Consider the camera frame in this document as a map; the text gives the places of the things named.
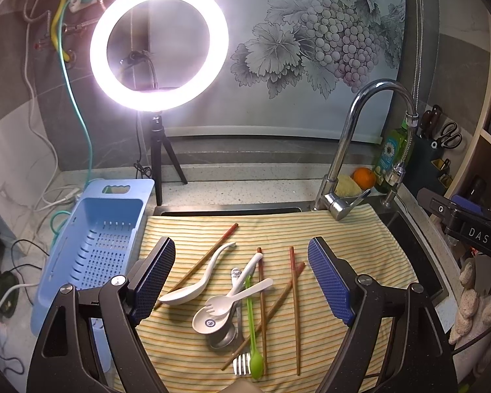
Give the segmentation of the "gloved right hand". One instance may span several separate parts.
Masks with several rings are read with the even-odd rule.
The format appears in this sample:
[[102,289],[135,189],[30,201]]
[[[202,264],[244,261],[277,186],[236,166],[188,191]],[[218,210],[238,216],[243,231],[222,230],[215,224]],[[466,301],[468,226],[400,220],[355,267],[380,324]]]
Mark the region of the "gloved right hand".
[[480,341],[456,354],[453,363],[461,382],[472,374],[481,376],[491,363],[491,257],[478,254],[466,260],[460,273],[463,287],[449,343],[461,348],[480,334]]

